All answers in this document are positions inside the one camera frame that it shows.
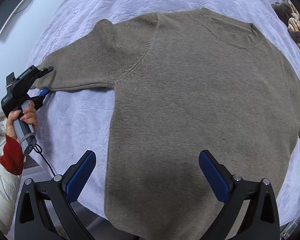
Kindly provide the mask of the white jacket red cuff forearm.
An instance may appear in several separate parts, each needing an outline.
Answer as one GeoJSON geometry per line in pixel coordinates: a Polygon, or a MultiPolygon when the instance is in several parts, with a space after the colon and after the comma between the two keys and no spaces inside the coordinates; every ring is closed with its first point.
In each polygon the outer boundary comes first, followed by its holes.
{"type": "Polygon", "coordinates": [[[0,230],[5,235],[11,229],[23,168],[24,155],[17,138],[6,135],[0,156],[0,230]]]}

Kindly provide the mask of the person's left hand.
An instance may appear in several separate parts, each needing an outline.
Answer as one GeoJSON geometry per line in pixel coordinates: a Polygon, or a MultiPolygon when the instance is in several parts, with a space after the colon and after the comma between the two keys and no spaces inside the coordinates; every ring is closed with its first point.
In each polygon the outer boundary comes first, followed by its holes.
{"type": "MultiPolygon", "coordinates": [[[[11,111],[8,115],[6,122],[6,135],[11,137],[14,140],[17,140],[17,135],[15,133],[13,122],[18,119],[20,115],[20,110],[11,111]]],[[[20,118],[21,121],[27,123],[28,125],[32,125],[34,131],[37,131],[38,121],[37,121],[37,111],[35,109],[35,105],[33,101],[29,101],[29,106],[23,110],[23,116],[20,118]]]]}

